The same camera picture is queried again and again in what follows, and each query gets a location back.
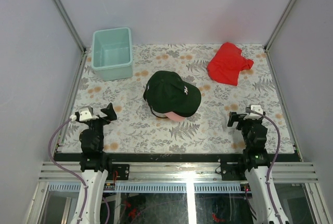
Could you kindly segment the pink baseball cap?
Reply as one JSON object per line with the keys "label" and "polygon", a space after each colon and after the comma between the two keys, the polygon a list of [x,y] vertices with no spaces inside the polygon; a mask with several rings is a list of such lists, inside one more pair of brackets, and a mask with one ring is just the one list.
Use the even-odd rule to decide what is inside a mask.
{"label": "pink baseball cap", "polygon": [[168,112],[164,114],[167,118],[169,118],[172,121],[175,122],[182,122],[186,119],[186,117],[180,116],[178,114],[176,114],[175,112]]}

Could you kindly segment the black wire hat stand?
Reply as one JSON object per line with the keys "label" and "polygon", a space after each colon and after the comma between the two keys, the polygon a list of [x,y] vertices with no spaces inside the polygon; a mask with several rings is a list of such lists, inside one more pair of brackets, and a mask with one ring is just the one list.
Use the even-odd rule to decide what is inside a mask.
{"label": "black wire hat stand", "polygon": [[150,110],[151,113],[157,118],[167,118],[167,116],[164,113],[156,112],[153,108],[150,108]]}

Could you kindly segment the dark green baseball cap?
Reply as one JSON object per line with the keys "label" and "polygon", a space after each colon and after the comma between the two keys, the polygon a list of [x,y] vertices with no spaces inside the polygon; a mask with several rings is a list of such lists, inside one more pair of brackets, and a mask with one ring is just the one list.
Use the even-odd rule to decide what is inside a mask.
{"label": "dark green baseball cap", "polygon": [[155,72],[146,84],[143,98],[156,112],[175,112],[186,118],[194,115],[201,104],[200,90],[172,71]]}

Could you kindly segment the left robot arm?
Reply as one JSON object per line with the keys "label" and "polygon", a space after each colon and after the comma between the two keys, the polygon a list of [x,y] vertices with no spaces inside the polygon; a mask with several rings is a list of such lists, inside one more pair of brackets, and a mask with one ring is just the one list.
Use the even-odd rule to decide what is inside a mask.
{"label": "left robot arm", "polygon": [[104,152],[104,126],[117,120],[112,103],[95,115],[90,106],[82,107],[70,116],[88,126],[79,134],[81,143],[80,191],[71,223],[100,223],[100,209],[106,179],[113,176],[114,167]]}

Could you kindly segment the teal plastic bin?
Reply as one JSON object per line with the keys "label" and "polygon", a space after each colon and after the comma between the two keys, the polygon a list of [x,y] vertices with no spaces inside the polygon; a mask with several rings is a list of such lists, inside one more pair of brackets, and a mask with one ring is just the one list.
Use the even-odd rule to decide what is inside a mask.
{"label": "teal plastic bin", "polygon": [[121,80],[133,76],[130,28],[95,31],[91,54],[91,68],[102,80]]}

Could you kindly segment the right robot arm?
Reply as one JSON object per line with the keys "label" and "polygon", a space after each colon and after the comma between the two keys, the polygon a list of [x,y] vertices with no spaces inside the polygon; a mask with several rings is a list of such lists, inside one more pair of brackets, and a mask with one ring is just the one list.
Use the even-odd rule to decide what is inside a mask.
{"label": "right robot arm", "polygon": [[265,113],[247,109],[246,113],[229,114],[228,127],[237,123],[236,129],[241,131],[245,142],[240,164],[237,166],[238,176],[248,181],[251,192],[249,202],[255,217],[255,223],[290,223],[278,198],[273,182],[272,168],[278,151],[271,159],[265,148],[268,129],[262,124],[268,119]]}

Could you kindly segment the red cloth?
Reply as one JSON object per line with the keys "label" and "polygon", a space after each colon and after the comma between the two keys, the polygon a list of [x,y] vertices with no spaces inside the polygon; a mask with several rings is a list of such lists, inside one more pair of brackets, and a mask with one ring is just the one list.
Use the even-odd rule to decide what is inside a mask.
{"label": "red cloth", "polygon": [[250,70],[254,61],[242,56],[242,50],[235,44],[222,44],[213,59],[207,65],[210,79],[218,83],[237,86],[239,73]]}

